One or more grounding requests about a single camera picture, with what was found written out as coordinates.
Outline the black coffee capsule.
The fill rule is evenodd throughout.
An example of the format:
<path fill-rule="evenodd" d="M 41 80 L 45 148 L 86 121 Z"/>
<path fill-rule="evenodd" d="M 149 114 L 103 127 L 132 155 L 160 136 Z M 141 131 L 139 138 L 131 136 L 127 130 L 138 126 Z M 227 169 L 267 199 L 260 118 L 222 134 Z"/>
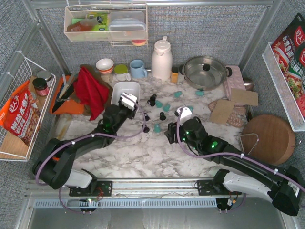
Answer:
<path fill-rule="evenodd" d="M 148 103 L 151 107 L 155 106 L 156 97 L 157 97 L 157 95 L 156 95 L 156 94 L 153 94 L 153 95 L 150 97 L 150 99 L 147 101 L 147 103 Z"/>
<path fill-rule="evenodd" d="M 150 131 L 150 129 L 149 129 L 148 126 L 145 126 L 144 129 L 143 129 L 143 131 L 144 131 L 145 133 L 148 133 L 148 132 Z"/>
<path fill-rule="evenodd" d="M 146 121 L 146 122 L 150 120 L 150 117 L 148 116 L 147 113 L 144 113 L 144 116 L 145 116 L 145 121 Z"/>
<path fill-rule="evenodd" d="M 160 120 L 164 121 L 166 119 L 166 116 L 164 114 L 164 112 L 160 112 Z"/>

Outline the white plastic storage basket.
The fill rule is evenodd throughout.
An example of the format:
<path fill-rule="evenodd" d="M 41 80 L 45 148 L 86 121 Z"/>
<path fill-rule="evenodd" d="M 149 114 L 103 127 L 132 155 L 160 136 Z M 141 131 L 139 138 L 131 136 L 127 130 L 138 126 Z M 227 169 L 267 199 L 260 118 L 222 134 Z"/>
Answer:
<path fill-rule="evenodd" d="M 118 82 L 113 87 L 111 104 L 118 105 L 122 93 L 132 94 L 137 97 L 137 102 L 140 101 L 141 87 L 137 82 L 124 81 Z"/>

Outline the cardboard sheet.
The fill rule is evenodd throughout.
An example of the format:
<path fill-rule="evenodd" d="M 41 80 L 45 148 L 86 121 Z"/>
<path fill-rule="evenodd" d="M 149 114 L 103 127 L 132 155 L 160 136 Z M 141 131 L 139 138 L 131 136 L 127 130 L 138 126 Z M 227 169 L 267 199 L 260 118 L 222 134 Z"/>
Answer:
<path fill-rule="evenodd" d="M 223 99 L 218 100 L 209 121 L 221 125 L 226 124 L 234 106 L 235 102 Z"/>
<path fill-rule="evenodd" d="M 258 106 L 258 93 L 242 89 L 233 88 L 231 90 L 231 101 L 237 104 Z"/>

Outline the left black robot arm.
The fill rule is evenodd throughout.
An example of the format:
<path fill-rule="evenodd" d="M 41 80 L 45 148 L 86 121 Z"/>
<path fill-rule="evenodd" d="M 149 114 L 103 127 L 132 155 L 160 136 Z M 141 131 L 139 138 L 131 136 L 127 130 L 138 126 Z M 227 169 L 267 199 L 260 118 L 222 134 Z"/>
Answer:
<path fill-rule="evenodd" d="M 106 108 L 102 120 L 89 134 L 64 141 L 51 139 L 32 168 L 36 184 L 48 185 L 53 189 L 62 186 L 87 189 L 89 186 L 94 186 L 92 173 L 72 169 L 74 160 L 92 150 L 109 146 L 116 138 L 129 138 L 118 136 L 117 131 L 126 119 L 134 118 L 138 109 L 137 103 L 131 107 L 122 103 L 112 104 Z"/>

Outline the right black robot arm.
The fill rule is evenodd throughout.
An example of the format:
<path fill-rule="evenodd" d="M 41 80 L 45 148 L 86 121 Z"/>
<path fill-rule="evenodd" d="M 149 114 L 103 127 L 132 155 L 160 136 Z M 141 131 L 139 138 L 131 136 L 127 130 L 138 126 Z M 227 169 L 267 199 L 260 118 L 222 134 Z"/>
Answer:
<path fill-rule="evenodd" d="M 209 135 L 197 117 L 182 125 L 178 122 L 169 123 L 164 134 L 170 144 L 177 143 L 180 147 L 188 145 L 196 150 L 196 153 L 192 153 L 182 148 L 191 157 L 212 161 L 245 174 L 239 176 L 220 169 L 213 178 L 214 189 L 257 195 L 287 215 L 298 215 L 305 182 L 297 168 L 290 166 L 284 169 L 245 155 L 227 141 Z"/>

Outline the green lidded cup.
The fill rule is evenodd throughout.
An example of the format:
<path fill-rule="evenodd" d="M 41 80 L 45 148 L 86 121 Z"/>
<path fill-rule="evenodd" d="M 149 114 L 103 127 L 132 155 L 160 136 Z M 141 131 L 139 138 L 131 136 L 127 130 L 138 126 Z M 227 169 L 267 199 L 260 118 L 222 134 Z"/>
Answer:
<path fill-rule="evenodd" d="M 128 68 L 125 64 L 118 64 L 114 68 L 116 79 L 118 81 L 130 81 L 131 76 L 128 73 Z"/>

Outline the blue mug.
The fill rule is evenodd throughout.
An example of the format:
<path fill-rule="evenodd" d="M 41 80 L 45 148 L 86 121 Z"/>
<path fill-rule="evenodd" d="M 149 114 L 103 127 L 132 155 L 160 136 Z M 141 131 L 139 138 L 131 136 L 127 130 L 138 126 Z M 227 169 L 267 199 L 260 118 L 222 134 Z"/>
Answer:
<path fill-rule="evenodd" d="M 142 79 L 148 76 L 142 60 L 133 60 L 130 63 L 131 77 L 134 79 Z"/>

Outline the white orange striped bowl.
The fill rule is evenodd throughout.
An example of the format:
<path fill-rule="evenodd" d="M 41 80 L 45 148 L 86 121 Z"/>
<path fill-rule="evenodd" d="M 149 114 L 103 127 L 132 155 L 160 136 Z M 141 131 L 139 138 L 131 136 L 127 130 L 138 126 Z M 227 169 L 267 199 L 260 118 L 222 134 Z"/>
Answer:
<path fill-rule="evenodd" d="M 108 74 L 113 71 L 114 62 L 112 59 L 103 58 L 98 60 L 95 66 L 101 74 Z"/>

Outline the orange plastic tray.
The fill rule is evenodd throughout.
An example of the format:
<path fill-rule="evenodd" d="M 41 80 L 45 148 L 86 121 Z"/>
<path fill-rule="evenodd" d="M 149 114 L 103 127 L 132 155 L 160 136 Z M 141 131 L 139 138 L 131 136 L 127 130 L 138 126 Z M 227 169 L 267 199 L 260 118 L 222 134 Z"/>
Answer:
<path fill-rule="evenodd" d="M 53 115 L 61 115 L 61 114 L 70 114 L 70 115 L 81 115 L 84 111 L 84 105 L 75 102 L 72 99 L 64 102 L 55 112 L 52 111 L 57 96 L 60 94 L 61 89 L 63 88 L 63 79 L 59 79 L 58 85 L 55 87 L 55 93 L 53 98 L 51 99 L 49 113 Z"/>

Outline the black chef knife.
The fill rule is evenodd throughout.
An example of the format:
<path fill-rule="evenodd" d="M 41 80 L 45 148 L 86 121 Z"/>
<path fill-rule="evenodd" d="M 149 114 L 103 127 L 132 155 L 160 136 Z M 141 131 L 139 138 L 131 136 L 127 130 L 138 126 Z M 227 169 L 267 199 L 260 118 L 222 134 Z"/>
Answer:
<path fill-rule="evenodd" d="M 73 94 L 73 92 L 74 92 L 74 86 L 73 86 L 73 84 L 71 84 L 68 87 L 68 89 L 64 92 L 62 97 L 61 98 L 58 97 L 55 100 L 55 104 L 52 108 L 52 113 L 55 113 L 63 105 L 63 103 L 69 99 L 69 97 Z"/>

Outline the white thermos jug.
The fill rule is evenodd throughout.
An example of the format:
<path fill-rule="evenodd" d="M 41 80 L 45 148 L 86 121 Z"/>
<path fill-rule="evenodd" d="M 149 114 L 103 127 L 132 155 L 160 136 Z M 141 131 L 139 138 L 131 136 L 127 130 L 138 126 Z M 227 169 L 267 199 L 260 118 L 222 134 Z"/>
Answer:
<path fill-rule="evenodd" d="M 171 77 L 173 57 L 171 44 L 167 41 L 167 36 L 163 36 L 154 44 L 152 53 L 152 76 L 162 81 L 167 81 Z"/>

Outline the yellow spice bottle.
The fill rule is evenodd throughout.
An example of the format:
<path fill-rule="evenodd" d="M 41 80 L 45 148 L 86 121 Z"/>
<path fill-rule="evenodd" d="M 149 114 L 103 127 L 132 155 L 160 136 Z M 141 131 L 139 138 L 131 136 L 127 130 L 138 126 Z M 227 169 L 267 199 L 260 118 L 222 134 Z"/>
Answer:
<path fill-rule="evenodd" d="M 179 68 L 173 66 L 171 71 L 171 83 L 178 83 Z"/>

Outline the steel pot with lid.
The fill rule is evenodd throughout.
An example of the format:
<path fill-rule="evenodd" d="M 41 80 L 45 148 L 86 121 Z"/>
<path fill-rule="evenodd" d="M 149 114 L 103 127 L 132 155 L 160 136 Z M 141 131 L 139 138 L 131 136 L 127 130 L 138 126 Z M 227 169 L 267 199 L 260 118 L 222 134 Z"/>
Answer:
<path fill-rule="evenodd" d="M 232 69 L 210 56 L 196 56 L 179 66 L 187 83 L 200 91 L 211 91 L 232 75 Z"/>

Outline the pink striped oven mitt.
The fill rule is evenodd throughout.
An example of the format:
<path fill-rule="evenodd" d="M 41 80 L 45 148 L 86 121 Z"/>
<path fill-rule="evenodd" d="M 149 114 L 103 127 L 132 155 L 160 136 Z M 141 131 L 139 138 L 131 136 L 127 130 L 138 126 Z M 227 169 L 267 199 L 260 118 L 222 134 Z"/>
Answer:
<path fill-rule="evenodd" d="M 213 101 L 211 103 L 208 104 L 208 108 L 209 110 L 212 112 L 213 109 L 215 108 L 216 106 L 216 103 L 217 103 L 218 100 L 216 101 Z M 234 126 L 234 127 L 243 127 L 246 123 L 246 120 L 245 120 L 245 107 L 244 106 L 234 106 L 226 124 L 228 125 L 231 125 L 231 126 Z"/>

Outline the pink box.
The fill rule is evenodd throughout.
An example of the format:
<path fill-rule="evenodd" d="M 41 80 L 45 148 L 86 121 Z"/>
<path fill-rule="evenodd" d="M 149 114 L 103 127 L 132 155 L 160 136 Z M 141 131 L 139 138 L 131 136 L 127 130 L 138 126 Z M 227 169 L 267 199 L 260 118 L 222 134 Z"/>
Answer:
<path fill-rule="evenodd" d="M 231 89 L 245 90 L 244 81 L 239 66 L 226 65 L 228 76 L 224 81 L 224 90 L 228 100 L 231 100 Z"/>

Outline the clear plastic food box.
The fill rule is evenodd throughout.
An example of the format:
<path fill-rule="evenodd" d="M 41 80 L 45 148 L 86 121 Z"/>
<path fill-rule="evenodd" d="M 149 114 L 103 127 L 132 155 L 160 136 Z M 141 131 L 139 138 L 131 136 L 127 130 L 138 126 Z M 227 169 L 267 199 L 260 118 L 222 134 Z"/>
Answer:
<path fill-rule="evenodd" d="M 109 15 L 108 31 L 112 40 L 144 40 L 146 24 L 142 11 L 117 11 Z"/>

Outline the red lidded jar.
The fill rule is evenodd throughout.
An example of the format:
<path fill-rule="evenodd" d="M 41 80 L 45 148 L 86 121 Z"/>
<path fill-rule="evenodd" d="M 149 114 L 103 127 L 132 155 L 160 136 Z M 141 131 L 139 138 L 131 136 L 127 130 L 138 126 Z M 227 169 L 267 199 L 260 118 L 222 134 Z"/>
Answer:
<path fill-rule="evenodd" d="M 47 82 L 43 78 L 35 78 L 32 81 L 34 89 L 39 96 L 47 96 L 49 93 L 49 88 Z"/>

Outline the round wooden board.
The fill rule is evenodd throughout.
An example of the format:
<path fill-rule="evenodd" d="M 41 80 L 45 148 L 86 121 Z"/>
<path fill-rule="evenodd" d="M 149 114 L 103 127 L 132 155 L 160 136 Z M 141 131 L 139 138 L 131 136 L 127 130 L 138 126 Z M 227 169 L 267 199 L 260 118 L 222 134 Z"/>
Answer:
<path fill-rule="evenodd" d="M 256 133 L 259 136 L 257 159 L 278 166 L 289 159 L 295 149 L 295 134 L 283 119 L 262 114 L 251 119 L 242 134 Z"/>

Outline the orange snack bag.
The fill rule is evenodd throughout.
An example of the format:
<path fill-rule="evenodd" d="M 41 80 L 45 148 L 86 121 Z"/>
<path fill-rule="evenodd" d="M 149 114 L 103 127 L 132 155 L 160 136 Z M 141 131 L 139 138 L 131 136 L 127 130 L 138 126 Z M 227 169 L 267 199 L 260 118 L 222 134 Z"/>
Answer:
<path fill-rule="evenodd" d="M 0 110 L 0 125 L 29 146 L 40 118 L 29 90 L 29 81 L 20 85 Z"/>

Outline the red seasoning packet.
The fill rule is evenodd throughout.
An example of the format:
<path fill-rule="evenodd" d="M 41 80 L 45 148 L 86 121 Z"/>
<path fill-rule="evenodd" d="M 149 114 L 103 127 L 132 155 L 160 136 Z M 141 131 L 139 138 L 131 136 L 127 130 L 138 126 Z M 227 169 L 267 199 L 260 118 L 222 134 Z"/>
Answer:
<path fill-rule="evenodd" d="M 305 20 L 297 13 L 292 22 L 272 43 L 272 51 L 288 87 L 305 115 Z"/>

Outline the white handled knife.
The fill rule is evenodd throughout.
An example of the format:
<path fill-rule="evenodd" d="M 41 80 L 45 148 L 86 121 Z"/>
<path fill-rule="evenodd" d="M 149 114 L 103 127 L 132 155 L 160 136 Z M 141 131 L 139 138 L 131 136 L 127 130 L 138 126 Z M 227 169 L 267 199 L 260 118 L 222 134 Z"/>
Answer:
<path fill-rule="evenodd" d="M 68 80 L 67 80 L 66 84 L 64 85 L 62 91 L 65 92 L 77 77 L 78 77 L 77 73 L 73 73 L 72 75 L 70 75 L 70 77 L 68 78 Z"/>

